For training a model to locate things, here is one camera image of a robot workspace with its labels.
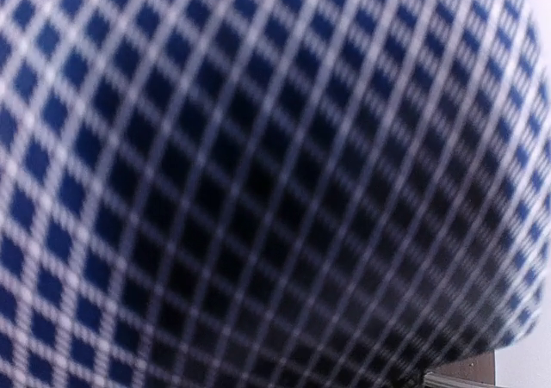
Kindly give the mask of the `playing card deck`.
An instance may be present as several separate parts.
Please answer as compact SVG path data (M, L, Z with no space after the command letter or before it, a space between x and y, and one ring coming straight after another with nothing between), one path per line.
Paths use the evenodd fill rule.
M528 0L1 0L4 387L416 387L535 327Z

